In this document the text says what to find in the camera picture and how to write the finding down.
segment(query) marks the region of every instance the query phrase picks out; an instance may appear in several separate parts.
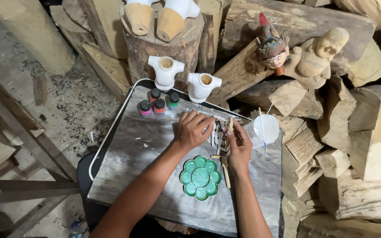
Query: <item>firewood pile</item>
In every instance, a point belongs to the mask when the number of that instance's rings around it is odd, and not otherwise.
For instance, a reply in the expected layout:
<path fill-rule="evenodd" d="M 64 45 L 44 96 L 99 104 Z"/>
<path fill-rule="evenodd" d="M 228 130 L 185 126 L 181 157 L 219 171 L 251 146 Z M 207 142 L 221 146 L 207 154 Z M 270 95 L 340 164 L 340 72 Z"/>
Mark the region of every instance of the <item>firewood pile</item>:
<path fill-rule="evenodd" d="M 208 102 L 243 116 L 273 103 L 284 238 L 381 238 L 381 0 L 195 0 L 184 21 L 161 3 L 79 2 L 89 29 L 61 6 L 53 19 L 121 102 L 169 56 L 185 64 L 176 89 L 207 73 L 222 80 Z"/>

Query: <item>tree stump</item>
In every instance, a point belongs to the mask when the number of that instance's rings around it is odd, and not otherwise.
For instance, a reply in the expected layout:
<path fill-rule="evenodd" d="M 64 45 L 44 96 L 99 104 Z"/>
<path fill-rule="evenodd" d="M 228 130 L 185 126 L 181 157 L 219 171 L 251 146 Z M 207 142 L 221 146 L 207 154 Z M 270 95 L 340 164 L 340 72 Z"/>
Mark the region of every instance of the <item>tree stump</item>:
<path fill-rule="evenodd" d="M 155 79 L 155 70 L 148 65 L 150 56 L 169 56 L 185 64 L 185 70 L 176 74 L 174 88 L 185 91 L 188 88 L 188 74 L 194 73 L 198 63 L 198 48 L 204 28 L 204 19 L 199 14 L 196 19 L 187 18 L 185 28 L 170 42 L 160 40 L 156 34 L 157 13 L 146 35 L 133 33 L 124 14 L 124 3 L 120 6 L 121 21 L 124 24 L 127 50 L 129 52 L 129 71 L 132 82 L 142 78 Z"/>

